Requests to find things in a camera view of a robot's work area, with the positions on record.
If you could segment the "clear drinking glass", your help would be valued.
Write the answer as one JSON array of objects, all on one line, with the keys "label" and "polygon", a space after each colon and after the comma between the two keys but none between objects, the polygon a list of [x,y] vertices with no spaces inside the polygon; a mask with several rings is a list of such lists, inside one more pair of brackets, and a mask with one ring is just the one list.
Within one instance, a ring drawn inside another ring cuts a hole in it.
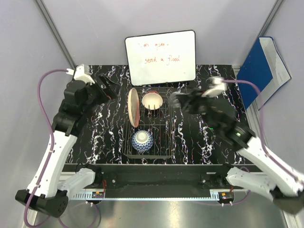
[{"label": "clear drinking glass", "polygon": [[179,101],[179,99],[185,95],[184,93],[181,92],[173,92],[171,93],[170,97],[169,97],[169,105],[173,108],[180,108],[181,107],[181,102]]}]

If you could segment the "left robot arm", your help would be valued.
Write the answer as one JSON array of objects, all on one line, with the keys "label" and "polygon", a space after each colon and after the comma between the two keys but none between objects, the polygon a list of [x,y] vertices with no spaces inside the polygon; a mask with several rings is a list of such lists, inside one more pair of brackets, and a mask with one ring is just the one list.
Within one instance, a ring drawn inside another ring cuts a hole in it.
[{"label": "left robot arm", "polygon": [[104,75],[96,79],[73,79],[64,90],[64,99],[54,116],[49,143],[32,182],[25,190],[18,190],[16,201],[45,215],[59,218],[69,200],[85,187],[98,188],[102,170],[84,164],[79,171],[59,183],[68,154],[87,123],[87,115],[97,105],[115,99],[120,85]]}]

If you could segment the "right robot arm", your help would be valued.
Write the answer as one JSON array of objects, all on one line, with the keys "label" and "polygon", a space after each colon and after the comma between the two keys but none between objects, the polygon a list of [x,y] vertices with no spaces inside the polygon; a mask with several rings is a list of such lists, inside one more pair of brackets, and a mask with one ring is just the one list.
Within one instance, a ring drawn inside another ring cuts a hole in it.
[{"label": "right robot arm", "polygon": [[177,100],[181,110],[200,114],[217,136],[265,174],[263,177],[225,165],[215,177],[220,188],[232,185],[248,189],[290,214],[297,214],[304,208],[303,174],[276,157],[248,126],[237,121],[236,110],[228,100],[203,96],[198,91],[178,95]]}]

